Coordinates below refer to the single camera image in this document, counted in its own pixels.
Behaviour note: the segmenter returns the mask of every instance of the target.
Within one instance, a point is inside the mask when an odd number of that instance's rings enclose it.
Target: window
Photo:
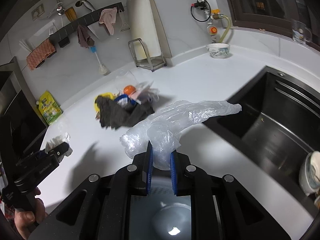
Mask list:
[[[320,51],[320,24],[304,0],[228,0],[233,25],[265,29],[292,37],[291,20],[306,24],[312,31],[308,45]]]

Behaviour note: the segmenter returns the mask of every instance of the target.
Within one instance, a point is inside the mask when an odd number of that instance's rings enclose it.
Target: brown cloth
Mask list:
[[[121,126],[133,127],[155,112],[148,101],[141,105],[123,108],[110,98],[98,96],[96,103],[100,109],[101,127],[111,126],[111,129],[118,129]]]
[[[49,39],[46,39],[36,47],[27,57],[27,63],[30,70],[34,70],[42,61],[56,51]]]
[[[90,35],[88,34],[87,27],[78,25],[77,33],[78,33],[78,42],[81,47],[88,48],[88,47],[94,46],[94,40],[91,39]]]

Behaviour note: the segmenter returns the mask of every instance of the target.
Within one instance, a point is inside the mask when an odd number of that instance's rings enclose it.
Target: mug handle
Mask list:
[[[311,42],[311,41],[312,41],[312,32],[311,32],[311,30],[310,30],[309,28],[307,28],[307,27],[305,27],[305,29],[308,30],[309,33],[310,33],[310,38],[309,38],[309,39],[305,38],[305,40],[306,40],[306,42]]]

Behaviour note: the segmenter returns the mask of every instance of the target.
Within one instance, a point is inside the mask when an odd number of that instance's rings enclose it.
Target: glass mug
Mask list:
[[[306,44],[312,40],[311,30],[307,26],[297,20],[291,20],[292,22],[292,39],[300,44]],[[306,37],[306,30],[310,33],[310,38]]]

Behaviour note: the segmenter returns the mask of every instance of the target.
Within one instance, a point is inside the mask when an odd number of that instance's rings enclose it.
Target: black cable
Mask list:
[[[193,17],[193,19],[195,19],[196,21],[201,22],[201,23],[206,22],[207,20],[209,20],[209,19],[210,19],[210,16],[211,16],[211,7],[210,7],[210,4],[209,4],[206,0],[203,0],[203,1],[205,1],[205,2],[207,3],[207,5],[209,6],[209,12],[210,12],[209,15],[208,15],[208,18],[205,19],[204,21],[198,20],[196,17],[194,17],[194,16],[193,16],[193,13],[192,13],[192,8],[193,8],[193,6],[191,6],[191,8],[190,8],[191,16]]]

